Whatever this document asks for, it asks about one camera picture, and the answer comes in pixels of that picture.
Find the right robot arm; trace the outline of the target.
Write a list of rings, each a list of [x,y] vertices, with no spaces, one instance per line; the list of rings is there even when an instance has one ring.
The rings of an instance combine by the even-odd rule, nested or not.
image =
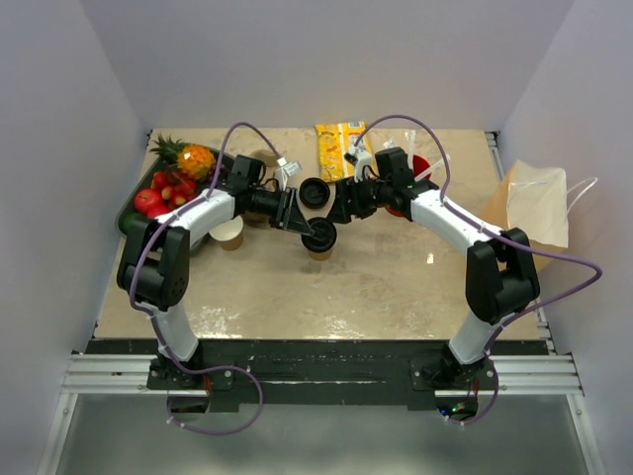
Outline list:
[[[329,222],[348,224],[380,208],[391,208],[465,255],[469,312],[445,344],[429,378],[435,386],[464,388],[483,367],[502,325],[540,294],[533,257],[525,251],[527,235],[520,229],[505,231],[490,225],[442,196],[432,181],[416,180],[400,147],[371,155],[353,145],[344,158],[354,174],[336,182],[334,202],[326,217]]]

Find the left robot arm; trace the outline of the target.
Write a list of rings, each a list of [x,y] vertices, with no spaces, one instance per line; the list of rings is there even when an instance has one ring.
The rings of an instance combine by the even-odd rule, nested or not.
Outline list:
[[[305,218],[296,189],[266,189],[260,178],[263,170],[262,161],[239,155],[231,170],[220,172],[218,189],[201,192],[162,218],[138,218],[130,225],[117,283],[128,292],[132,307],[149,316],[159,352],[173,361],[169,374],[183,388],[198,386],[205,376],[205,364],[194,357],[199,341],[182,303],[193,241],[245,213],[264,216],[271,227],[300,235],[312,252],[329,252],[336,241],[336,229],[327,220]]]

